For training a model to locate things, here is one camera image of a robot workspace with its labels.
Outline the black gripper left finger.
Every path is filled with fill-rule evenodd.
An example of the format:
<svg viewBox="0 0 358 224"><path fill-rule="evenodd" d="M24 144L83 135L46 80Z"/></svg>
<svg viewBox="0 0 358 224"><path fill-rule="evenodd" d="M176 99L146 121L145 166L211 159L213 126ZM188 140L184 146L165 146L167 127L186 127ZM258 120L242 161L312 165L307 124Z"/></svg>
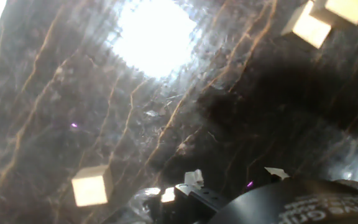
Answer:
<svg viewBox="0 0 358 224"><path fill-rule="evenodd" d="M149 203L156 224L199 224L209 220L229 200L204 186L202 171L186 172L184 182L164 190Z"/></svg>

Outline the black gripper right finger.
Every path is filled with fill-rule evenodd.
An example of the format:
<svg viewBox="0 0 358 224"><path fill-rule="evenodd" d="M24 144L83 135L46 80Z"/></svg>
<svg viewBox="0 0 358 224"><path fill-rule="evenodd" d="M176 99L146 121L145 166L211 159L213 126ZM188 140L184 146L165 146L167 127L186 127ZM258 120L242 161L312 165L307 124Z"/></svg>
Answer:
<svg viewBox="0 0 358 224"><path fill-rule="evenodd" d="M281 182L290 177L283 169L265 167L265 170L270 174L271 182Z"/></svg>

